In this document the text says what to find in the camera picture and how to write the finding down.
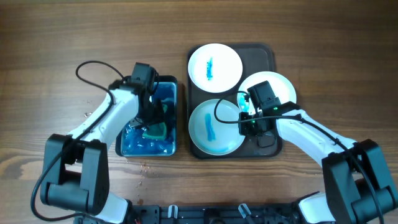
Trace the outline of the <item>green sponge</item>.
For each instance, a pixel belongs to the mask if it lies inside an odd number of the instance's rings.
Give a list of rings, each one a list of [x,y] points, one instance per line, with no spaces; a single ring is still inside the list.
[[[165,112],[168,109],[168,106],[165,104],[161,104],[162,106],[162,111],[158,111],[155,114],[155,117],[152,121],[163,121],[165,123]],[[167,137],[167,125],[165,123],[165,128],[164,129],[146,129],[143,134],[142,134],[143,138],[146,139],[153,139],[153,140],[165,140]]]

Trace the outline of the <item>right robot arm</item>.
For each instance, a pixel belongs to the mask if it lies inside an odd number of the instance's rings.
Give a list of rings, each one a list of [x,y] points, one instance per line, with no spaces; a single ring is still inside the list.
[[[242,112],[239,130],[254,135],[276,128],[323,170],[325,191],[298,203],[307,223],[367,223],[397,208],[397,189],[379,145],[357,142],[326,128],[292,102],[259,114]]]

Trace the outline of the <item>large white plate blue smear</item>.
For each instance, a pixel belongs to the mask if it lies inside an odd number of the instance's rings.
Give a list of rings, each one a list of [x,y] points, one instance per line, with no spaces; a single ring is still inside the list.
[[[239,91],[248,92],[248,88],[258,83],[267,81],[271,85],[271,88],[276,97],[279,98],[281,104],[288,101],[293,103],[297,102],[297,95],[293,84],[284,76],[276,72],[257,72],[248,76],[240,85]],[[252,105],[251,100],[245,100],[245,94],[237,94],[238,107],[242,112],[248,112],[250,115],[255,113],[255,109]]]

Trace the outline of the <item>white plate blue streak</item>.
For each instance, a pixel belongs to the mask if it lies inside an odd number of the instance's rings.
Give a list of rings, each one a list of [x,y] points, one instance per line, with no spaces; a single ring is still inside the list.
[[[238,53],[223,44],[199,47],[188,60],[188,74],[199,89],[222,93],[234,87],[242,77],[243,63]]]

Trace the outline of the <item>pale blue plate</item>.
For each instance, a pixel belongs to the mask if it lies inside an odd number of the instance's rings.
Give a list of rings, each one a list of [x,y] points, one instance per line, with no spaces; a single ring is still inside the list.
[[[188,122],[188,131],[191,140],[200,151],[212,156],[223,156],[237,150],[245,137],[239,134],[237,124],[217,121],[214,109],[217,109],[219,119],[230,122],[237,120],[240,113],[240,109],[230,101],[204,101],[193,110]]]

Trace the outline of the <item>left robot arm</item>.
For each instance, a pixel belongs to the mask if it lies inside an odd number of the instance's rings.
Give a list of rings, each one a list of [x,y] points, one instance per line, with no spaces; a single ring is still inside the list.
[[[161,104],[149,98],[151,84],[116,82],[94,113],[67,135],[53,134],[45,143],[44,166],[31,198],[43,204],[73,211],[73,218],[123,223],[130,214],[129,202],[109,191],[108,149],[122,128],[138,118],[153,123],[162,114]]]

